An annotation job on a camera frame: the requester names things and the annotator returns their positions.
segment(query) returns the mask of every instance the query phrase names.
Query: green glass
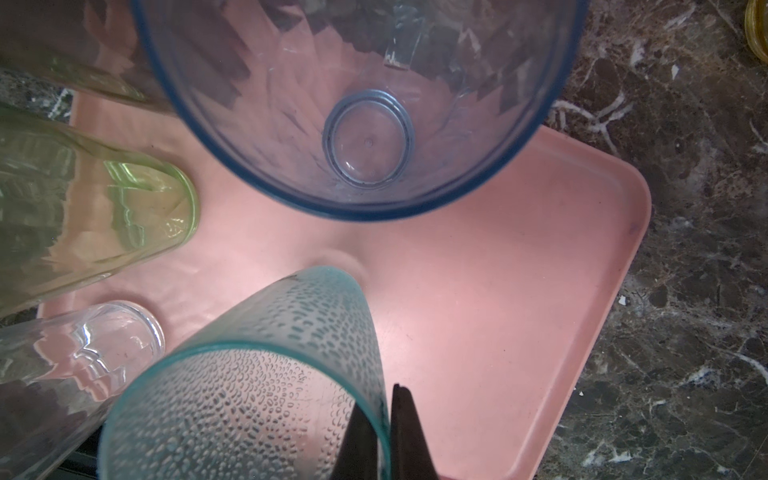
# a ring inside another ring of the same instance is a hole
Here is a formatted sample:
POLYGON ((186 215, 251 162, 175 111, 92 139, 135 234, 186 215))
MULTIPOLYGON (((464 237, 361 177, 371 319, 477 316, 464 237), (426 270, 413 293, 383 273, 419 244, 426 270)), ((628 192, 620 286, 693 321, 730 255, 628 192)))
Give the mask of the green glass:
POLYGON ((386 479, 384 385, 357 282, 330 266, 301 270, 131 383, 104 428, 99 478, 325 480, 357 404, 378 436, 386 479))
POLYGON ((0 316, 178 247, 198 217, 173 165, 0 104, 0 316))

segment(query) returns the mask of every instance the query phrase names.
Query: water droplet pattern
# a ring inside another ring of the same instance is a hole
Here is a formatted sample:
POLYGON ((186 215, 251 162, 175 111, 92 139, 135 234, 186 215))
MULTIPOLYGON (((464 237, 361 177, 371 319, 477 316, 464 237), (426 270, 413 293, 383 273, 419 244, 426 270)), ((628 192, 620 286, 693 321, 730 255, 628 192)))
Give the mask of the water droplet pattern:
POLYGON ((325 479, 353 406, 331 378, 290 357, 244 349, 187 357, 114 418, 109 478, 325 479))
POLYGON ((130 386, 100 468, 110 480, 328 478, 355 402, 329 376, 386 435, 365 297, 346 273, 314 267, 244 300, 130 386))

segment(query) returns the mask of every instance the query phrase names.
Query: pink tray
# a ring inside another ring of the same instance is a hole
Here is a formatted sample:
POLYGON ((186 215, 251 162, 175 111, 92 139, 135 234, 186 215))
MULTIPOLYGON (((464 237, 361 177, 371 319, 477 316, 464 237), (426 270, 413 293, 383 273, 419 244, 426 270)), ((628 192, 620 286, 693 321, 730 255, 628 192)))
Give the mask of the pink tray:
POLYGON ((331 264, 362 284, 385 378, 408 386, 435 466, 531 478, 650 217, 630 165, 546 127, 501 173, 440 210, 324 220, 237 179, 178 120, 81 95, 73 124, 165 157, 200 193, 184 247, 42 307, 145 305, 169 349, 257 290, 331 264))

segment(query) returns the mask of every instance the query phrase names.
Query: drinking glass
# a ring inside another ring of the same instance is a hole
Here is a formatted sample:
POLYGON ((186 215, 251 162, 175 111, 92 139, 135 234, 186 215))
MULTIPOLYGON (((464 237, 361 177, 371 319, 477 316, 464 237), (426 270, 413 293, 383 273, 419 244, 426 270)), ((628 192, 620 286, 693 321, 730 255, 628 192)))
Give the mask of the drinking glass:
POLYGON ((156 319, 131 302, 0 329, 0 478, 44 478, 164 351, 156 319))
POLYGON ((138 44, 129 0, 0 0, 0 66, 173 112, 138 44))
POLYGON ((179 116, 293 207, 388 220, 517 154, 571 70, 588 0, 132 0, 179 116))
POLYGON ((328 478, 355 403, 389 466, 384 374, 355 280, 318 266, 236 305, 131 384, 104 480, 328 478))
POLYGON ((198 217, 173 165, 0 104, 0 316, 178 247, 198 217))

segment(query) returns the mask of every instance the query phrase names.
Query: dark marble surface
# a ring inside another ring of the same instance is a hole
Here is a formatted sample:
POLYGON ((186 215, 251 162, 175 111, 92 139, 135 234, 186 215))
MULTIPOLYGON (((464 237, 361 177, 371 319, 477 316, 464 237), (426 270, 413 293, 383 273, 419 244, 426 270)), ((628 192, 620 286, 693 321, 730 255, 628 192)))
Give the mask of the dark marble surface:
MULTIPOLYGON (((745 4, 592 0, 547 124, 640 169, 654 215, 539 480, 768 478, 768 66, 745 4)), ((65 120, 70 98, 0 71, 4 101, 65 120)))

